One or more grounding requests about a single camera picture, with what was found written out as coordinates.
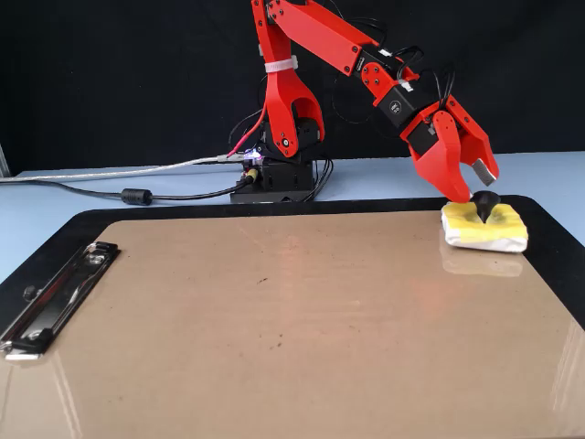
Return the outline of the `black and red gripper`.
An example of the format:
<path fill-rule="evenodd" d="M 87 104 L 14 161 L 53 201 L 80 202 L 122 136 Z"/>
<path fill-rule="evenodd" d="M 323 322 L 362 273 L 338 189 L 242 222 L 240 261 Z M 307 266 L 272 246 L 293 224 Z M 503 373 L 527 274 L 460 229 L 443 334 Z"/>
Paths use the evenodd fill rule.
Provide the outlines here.
<path fill-rule="evenodd" d="M 448 200 L 467 203 L 471 198 L 460 162 L 470 166 L 486 187 L 498 179 L 487 133 L 452 95 L 445 112 L 441 100 L 432 98 L 418 83 L 404 88 L 397 82 L 374 82 L 373 94 L 374 105 L 412 150 L 419 176 Z"/>

